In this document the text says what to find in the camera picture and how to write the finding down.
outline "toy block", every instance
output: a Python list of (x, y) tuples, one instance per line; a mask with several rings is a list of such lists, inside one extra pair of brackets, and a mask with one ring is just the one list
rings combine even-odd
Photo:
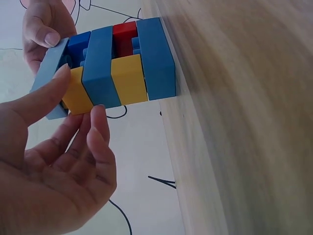
[(80, 62), (85, 60), (84, 50), (89, 44), (90, 32), (81, 33), (75, 36), (72, 36), (69, 39), (67, 46), (67, 52), (71, 56), (73, 61), (73, 68), (80, 66)]
[(111, 75), (122, 105), (148, 101), (140, 55), (113, 59)]
[(132, 44), (134, 50), (139, 49), (139, 38), (138, 37), (132, 38)]
[(64, 64), (68, 64), (70, 68), (73, 67), (72, 58), (69, 55), (63, 55), (61, 57), (60, 62), (59, 62), (59, 67), (61, 67)]
[(106, 108), (121, 105), (111, 77), (112, 33), (112, 26), (91, 32), (82, 80), (93, 105)]
[(70, 83), (62, 101), (73, 115), (90, 112), (93, 105), (82, 84), (83, 67), (71, 69)]
[(136, 22), (128, 22), (113, 26), (113, 40), (115, 57), (124, 57), (133, 54), (132, 38), (137, 37)]
[(140, 49), (133, 50), (133, 55), (140, 55)]
[(159, 18), (136, 22), (149, 100), (176, 95), (175, 63)]
[[(41, 62), (38, 73), (30, 92), (33, 92), (51, 81), (54, 73), (59, 68), (60, 59), (67, 47), (68, 38), (62, 39), (55, 47), (50, 48), (44, 60)], [(58, 104), (46, 117), (51, 119), (65, 118), (68, 110), (65, 110), (61, 104)]]

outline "yellow block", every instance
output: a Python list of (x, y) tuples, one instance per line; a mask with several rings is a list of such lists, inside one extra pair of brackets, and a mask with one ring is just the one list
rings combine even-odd
[(148, 101), (140, 55), (113, 59), (111, 76), (122, 105)]
[(62, 101), (73, 115), (90, 112), (93, 104), (82, 84), (83, 67), (70, 70), (70, 83)]

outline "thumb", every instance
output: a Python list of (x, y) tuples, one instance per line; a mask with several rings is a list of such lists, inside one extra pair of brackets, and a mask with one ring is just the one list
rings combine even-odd
[(54, 29), (44, 25), (39, 17), (25, 19), (23, 34), (26, 40), (34, 41), (38, 45), (49, 48), (56, 46), (61, 36)]
[(70, 81), (70, 69), (63, 65), (52, 80), (38, 90), (22, 98), (7, 102), (7, 108), (15, 111), (27, 126), (46, 116), (58, 105), (65, 95)]

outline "finger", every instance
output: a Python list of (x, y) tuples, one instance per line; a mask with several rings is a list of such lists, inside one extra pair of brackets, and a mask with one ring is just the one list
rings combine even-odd
[(92, 126), (100, 132), (104, 141), (109, 143), (110, 130), (105, 107), (103, 105), (93, 107), (90, 115)]
[[(116, 164), (113, 152), (109, 148), (108, 141), (105, 141), (103, 134), (98, 131), (106, 123), (105, 111), (91, 112), (91, 129), (87, 135), (87, 145), (96, 160), (96, 178), (92, 180), (87, 189), (99, 207), (103, 206), (116, 189)], [(103, 123), (95, 120), (103, 118)]]
[(83, 115), (83, 121), (79, 127), (72, 144), (64, 153), (61, 155), (52, 165), (56, 170), (68, 172), (73, 167), (73, 165), (80, 159), (83, 155), (83, 151), (86, 148), (86, 137), (90, 129), (90, 114)]
[(38, 90), (4, 105), (15, 111), (27, 126), (46, 116), (65, 95), (70, 80), (70, 69), (63, 65), (53, 79)]
[(82, 186), (87, 185), (96, 176), (95, 159), (86, 146), (81, 158), (69, 171), (70, 176)]
[(32, 50), (26, 51), (24, 50), (24, 60), (29, 65), (30, 69), (32, 70), (33, 74), (36, 75), (41, 62), (45, 57), (45, 53), (47, 48), (35, 46)]
[(25, 160), (29, 165), (39, 162), (34, 158), (41, 158), (44, 165), (51, 165), (66, 151), (71, 139), (77, 132), (83, 120), (83, 115), (69, 115), (58, 127), (50, 139), (45, 140), (25, 152)]
[(60, 34), (46, 26), (51, 21), (51, 9), (45, 4), (35, 4), (30, 7), (25, 14), (23, 21), (23, 36), (26, 41), (33, 41), (38, 45), (49, 48), (56, 46), (61, 36)]

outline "palm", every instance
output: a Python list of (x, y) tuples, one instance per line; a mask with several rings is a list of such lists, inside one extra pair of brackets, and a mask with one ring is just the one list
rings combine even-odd
[[(70, 13), (64, 4), (58, 0), (31, 4), (26, 11), (25, 18), (39, 19), (44, 23), (44, 25), (58, 32), (61, 38), (66, 38), (77, 34), (75, 24)], [(24, 24), (28, 23), (32, 24), (32, 21), (24, 21)], [(38, 42), (33, 40), (33, 37), (40, 35), (40, 31), (27, 32), (27, 26), (24, 25), (23, 27), (24, 56), (33, 72), (37, 73), (40, 63), (42, 62), (47, 51), (47, 47), (45, 45), (38, 44)]]
[(15, 232), (59, 234), (81, 227), (109, 200), (116, 187), (104, 108), (97, 106), (91, 114), (67, 117), (49, 140), (25, 152), (30, 124), (27, 117), (6, 107), (1, 113), (6, 114), (0, 115), (5, 127), (0, 129), (0, 137), (6, 136), (0, 143), (1, 152), (6, 153), (0, 157), (0, 185), (5, 192), (1, 200), (11, 205), (16, 224), (27, 222), (23, 231)]

